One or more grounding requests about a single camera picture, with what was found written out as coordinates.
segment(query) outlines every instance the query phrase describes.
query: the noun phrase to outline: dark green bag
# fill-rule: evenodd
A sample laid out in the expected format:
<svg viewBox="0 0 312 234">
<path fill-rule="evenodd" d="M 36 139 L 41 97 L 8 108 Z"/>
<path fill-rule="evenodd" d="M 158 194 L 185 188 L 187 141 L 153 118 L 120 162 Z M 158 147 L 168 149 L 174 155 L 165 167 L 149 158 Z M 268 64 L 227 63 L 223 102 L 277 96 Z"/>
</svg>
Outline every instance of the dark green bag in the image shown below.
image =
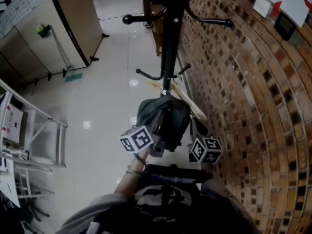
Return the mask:
<svg viewBox="0 0 312 234">
<path fill-rule="evenodd" d="M 136 125 L 149 126 L 160 110 L 164 113 L 164 119 L 158 135 L 162 137 L 165 149 L 173 152 L 190 123 L 190 106 L 172 95 L 144 100 L 137 112 Z"/>
</svg>

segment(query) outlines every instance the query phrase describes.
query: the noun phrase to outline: white shelving rack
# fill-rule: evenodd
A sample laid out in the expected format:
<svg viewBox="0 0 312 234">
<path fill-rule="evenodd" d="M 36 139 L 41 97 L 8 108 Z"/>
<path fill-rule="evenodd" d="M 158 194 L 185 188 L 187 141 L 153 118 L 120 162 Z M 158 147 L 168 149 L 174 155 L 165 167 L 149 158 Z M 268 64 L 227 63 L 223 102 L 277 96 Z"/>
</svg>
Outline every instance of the white shelving rack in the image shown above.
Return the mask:
<svg viewBox="0 0 312 234">
<path fill-rule="evenodd" d="M 0 157 L 13 160 L 15 164 L 26 165 L 27 167 L 65 168 L 64 140 L 67 124 L 53 118 L 27 101 L 1 79 L 0 86 L 7 91 L 0 110 Z M 29 152 L 28 160 L 13 157 L 4 152 L 4 123 L 12 97 L 22 102 L 23 111 L 28 113 L 24 147 L 21 151 L 21 154 Z"/>
</svg>

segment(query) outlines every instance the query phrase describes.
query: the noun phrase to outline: chair leg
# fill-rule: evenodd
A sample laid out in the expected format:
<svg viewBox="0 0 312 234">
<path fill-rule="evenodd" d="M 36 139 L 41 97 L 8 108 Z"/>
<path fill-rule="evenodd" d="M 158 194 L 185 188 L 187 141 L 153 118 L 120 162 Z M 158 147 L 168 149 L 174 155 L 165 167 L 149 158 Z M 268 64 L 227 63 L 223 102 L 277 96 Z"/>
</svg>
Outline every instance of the chair leg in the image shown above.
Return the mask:
<svg viewBox="0 0 312 234">
<path fill-rule="evenodd" d="M 25 230 L 30 231 L 33 234 L 37 234 L 37 232 L 35 232 L 33 229 L 30 228 L 29 224 L 24 223 L 23 226 Z"/>
<path fill-rule="evenodd" d="M 44 232 L 43 231 L 41 231 L 41 230 L 39 230 L 37 227 L 35 227 L 35 226 L 33 226 L 32 224 L 29 224 L 32 228 L 34 228 L 35 230 L 37 230 L 38 232 L 40 232 L 40 233 L 42 233 L 42 234 L 44 234 Z"/>
<path fill-rule="evenodd" d="M 41 215 L 45 216 L 45 217 L 50 217 L 50 215 L 46 212 L 43 211 L 43 209 L 39 208 L 38 206 L 36 206 L 35 204 L 33 205 L 33 208 L 39 212 Z"/>
<path fill-rule="evenodd" d="M 33 205 L 28 205 L 30 211 L 32 212 L 32 214 L 34 215 L 34 218 L 38 221 L 41 222 L 41 219 L 38 217 Z"/>
</svg>

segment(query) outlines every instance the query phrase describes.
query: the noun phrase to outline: red flag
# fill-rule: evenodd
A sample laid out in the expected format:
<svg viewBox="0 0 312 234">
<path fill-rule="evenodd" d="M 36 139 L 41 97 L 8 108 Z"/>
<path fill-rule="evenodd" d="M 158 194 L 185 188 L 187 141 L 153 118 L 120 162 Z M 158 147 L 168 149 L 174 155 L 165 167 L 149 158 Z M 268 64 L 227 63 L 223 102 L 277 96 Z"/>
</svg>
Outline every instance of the red flag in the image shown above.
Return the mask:
<svg viewBox="0 0 312 234">
<path fill-rule="evenodd" d="M 304 0 L 304 3 L 309 8 L 309 10 L 312 11 L 312 4 L 308 0 Z"/>
<path fill-rule="evenodd" d="M 279 8 L 281 7 L 282 1 L 276 2 L 273 4 L 272 11 L 269 15 L 270 18 L 276 17 L 279 11 Z"/>
</svg>

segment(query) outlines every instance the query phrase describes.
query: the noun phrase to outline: white floor tile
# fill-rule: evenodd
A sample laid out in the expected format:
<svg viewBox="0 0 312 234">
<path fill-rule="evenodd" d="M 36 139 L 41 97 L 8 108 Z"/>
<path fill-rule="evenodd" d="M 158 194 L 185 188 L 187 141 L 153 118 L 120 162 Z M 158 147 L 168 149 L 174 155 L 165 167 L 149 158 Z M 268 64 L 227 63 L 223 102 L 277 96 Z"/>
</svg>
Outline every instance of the white floor tile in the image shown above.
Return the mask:
<svg viewBox="0 0 312 234">
<path fill-rule="evenodd" d="M 30 178 L 31 181 L 36 182 L 36 185 L 55 192 L 55 195 L 37 199 L 38 206 L 46 211 L 50 218 L 39 215 L 42 222 L 35 221 L 43 232 L 55 233 L 65 219 L 80 210 L 73 180 L 42 172 L 32 172 Z"/>
<path fill-rule="evenodd" d="M 101 19 L 142 13 L 141 0 L 94 0 L 94 5 Z"/>
<path fill-rule="evenodd" d="M 84 74 L 86 71 L 86 69 L 80 69 L 75 71 L 74 74 Z M 44 112 L 70 123 L 81 81 L 81 79 L 78 79 L 65 82 L 62 74 L 57 74 L 52 76 L 50 82 L 47 79 L 41 79 L 38 81 L 37 86 L 33 83 L 30 84 L 22 95 Z"/>
<path fill-rule="evenodd" d="M 104 38 L 95 54 L 100 61 L 92 63 L 92 69 L 95 72 L 102 72 L 105 75 L 107 70 L 118 68 L 127 69 L 128 67 L 128 49 L 129 39 L 128 34 L 125 37 L 118 38 L 112 35 L 109 38 Z"/>
<path fill-rule="evenodd" d="M 110 20 L 100 20 L 103 32 L 114 39 L 124 39 L 129 37 L 129 26 L 122 23 L 122 17 Z"/>
<path fill-rule="evenodd" d="M 130 161 L 118 140 L 118 136 L 127 129 L 127 118 L 91 121 L 89 129 L 83 127 L 82 121 L 77 122 L 74 150 L 70 155 L 74 173 L 72 179 L 115 182 L 120 177 L 118 172 L 123 174 Z"/>
<path fill-rule="evenodd" d="M 91 66 L 81 81 L 76 116 L 83 121 L 127 118 L 127 75 L 127 69 L 99 71 Z"/>
<path fill-rule="evenodd" d="M 129 68 L 160 64 L 151 35 L 130 39 Z"/>
</svg>

